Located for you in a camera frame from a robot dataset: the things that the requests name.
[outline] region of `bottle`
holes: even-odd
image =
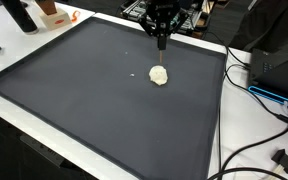
[[[36,24],[20,0],[1,0],[1,2],[25,34],[31,35],[38,32]]]

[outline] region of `floor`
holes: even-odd
[[[217,34],[229,43],[237,31],[241,18],[252,0],[231,0],[225,9],[215,9],[209,31]],[[124,0],[66,0],[64,3],[116,15],[119,5]],[[211,35],[205,40],[219,43]],[[283,62],[288,59],[288,45],[280,52],[271,56],[273,61]],[[19,140],[23,132],[12,127],[0,118],[0,180],[94,180],[79,168],[57,168],[30,147]]]

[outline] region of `white table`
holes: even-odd
[[[57,5],[69,12],[69,14],[77,9],[65,5]],[[93,12],[81,9],[78,10],[81,11],[78,23],[94,14]],[[38,47],[71,28],[63,27],[52,32],[47,32],[43,29],[44,26],[41,24],[38,17],[34,15],[34,12],[39,11],[37,7],[31,5],[28,8],[28,11],[38,27],[41,28],[40,33],[37,35],[24,35],[11,17],[6,13],[6,10],[0,7],[0,45],[5,48],[4,53],[0,56],[0,70],[15,63]],[[106,19],[136,29],[142,29],[137,23],[104,14],[96,14],[94,17]],[[225,52],[224,47],[202,40],[178,34],[172,35],[171,38],[202,48]],[[233,53],[244,62],[250,61],[249,53],[238,50],[233,50]],[[227,64],[230,65],[233,63],[237,62],[229,56]],[[232,68],[229,74],[232,80],[237,84],[246,85],[247,73],[245,71]],[[263,99],[263,101],[271,110],[282,113],[282,108],[279,104],[265,99]],[[251,96],[233,87],[227,81],[223,86],[221,116],[223,160],[238,148],[275,135],[286,127],[285,123],[268,114]],[[112,164],[110,161],[99,156],[74,139],[6,101],[2,97],[0,97],[0,117],[99,179],[136,179],[115,164]],[[209,176],[218,171],[217,142],[217,134],[215,134]],[[272,170],[275,167],[275,164],[270,160],[270,157],[277,149],[283,148],[287,150],[288,154],[288,134],[273,142],[241,153],[232,160],[227,168],[245,166]],[[253,180],[259,179],[257,177],[258,175],[263,177],[262,174],[233,173],[226,175],[224,179]]]

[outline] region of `orange object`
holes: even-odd
[[[75,22],[77,20],[77,18],[80,16],[80,12],[79,11],[74,11],[73,13],[73,19],[71,20],[72,22]]]

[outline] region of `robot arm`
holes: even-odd
[[[180,6],[180,0],[145,0],[146,13],[139,18],[139,24],[149,36],[157,37],[158,49],[165,50],[167,37],[176,33],[189,17]],[[153,28],[147,24],[147,16],[155,22]]]

